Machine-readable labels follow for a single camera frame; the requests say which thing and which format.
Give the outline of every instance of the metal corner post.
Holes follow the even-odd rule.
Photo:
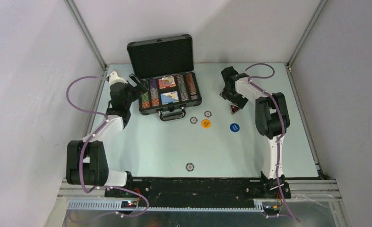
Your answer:
[[[84,22],[83,17],[81,16],[76,4],[74,3],[74,0],[65,0],[65,3],[68,6],[69,11],[72,13],[72,16],[74,20],[76,21],[76,24],[78,25],[81,33],[84,35],[84,38],[86,39],[86,42],[88,43],[88,46],[90,47],[94,56],[97,58],[98,63],[100,64],[102,70],[105,70],[106,63],[104,59],[102,58],[102,55],[99,52],[99,49],[97,45],[95,44],[95,41],[93,37],[91,36],[90,31],[88,30],[86,23]]]
[[[315,23],[317,22],[318,18],[320,17],[323,9],[325,8],[326,4],[329,0],[320,0],[317,8],[313,16],[311,17],[310,22],[308,23],[307,27],[305,28],[303,35],[301,36],[296,48],[294,49],[292,56],[290,57],[289,61],[287,62],[288,66],[292,66],[294,61],[297,58],[298,53],[300,52],[301,48],[303,47],[305,41],[307,40],[308,35],[311,33],[312,28],[314,27]]]

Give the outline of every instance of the orange poker chip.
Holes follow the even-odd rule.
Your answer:
[[[208,120],[208,119],[204,119],[204,120],[202,120],[202,122],[201,122],[201,126],[202,126],[203,128],[205,128],[205,129],[207,129],[207,128],[211,127],[211,121]]]

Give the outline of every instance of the white table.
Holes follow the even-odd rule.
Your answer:
[[[194,64],[202,104],[186,109],[183,119],[163,122],[158,114],[143,116],[138,102],[131,106],[131,118],[126,128],[111,141],[104,141],[110,168],[130,171],[133,176],[149,177],[260,177],[264,153],[259,149],[263,137],[255,127],[255,111],[248,102],[244,109],[231,115],[229,102],[219,96],[225,83],[221,70],[234,66],[241,72],[248,63]],[[286,97],[290,116],[283,144],[283,170],[286,177],[317,177],[317,169],[311,154],[303,123],[297,109],[293,91],[283,63],[271,63],[275,75],[255,82],[271,92],[282,92]],[[131,65],[110,65],[113,70],[131,81]],[[270,75],[266,66],[248,70],[249,75]],[[105,113],[110,100],[109,84],[105,83],[98,111]],[[201,121],[209,110],[212,125],[205,129]],[[191,124],[190,118],[198,123]],[[102,120],[97,116],[93,130]],[[230,125],[240,125],[232,132]],[[194,171],[188,172],[186,164],[193,163]]]

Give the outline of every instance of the blue poker chip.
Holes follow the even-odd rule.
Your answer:
[[[236,123],[233,123],[230,125],[230,130],[232,130],[232,132],[237,132],[240,130],[240,126]]]

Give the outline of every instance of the stack of poker chips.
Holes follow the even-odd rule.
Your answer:
[[[152,106],[159,106],[158,88],[156,86],[156,79],[150,80],[150,92],[152,99]]]
[[[187,89],[186,89],[186,84],[184,83],[183,75],[177,75],[176,76],[177,83],[179,85],[179,91],[180,91],[180,99],[182,101],[188,101],[189,96],[187,95]]]
[[[150,104],[149,104],[149,97],[148,97],[148,92],[144,93],[144,94],[141,96],[141,103],[142,103],[143,109],[145,109],[145,108],[149,108],[149,107],[150,107]]]
[[[191,73],[187,73],[186,80],[187,80],[187,85],[189,86],[191,99],[192,100],[198,99],[198,96],[196,95],[197,89],[196,89],[196,85],[194,84],[193,75]]]

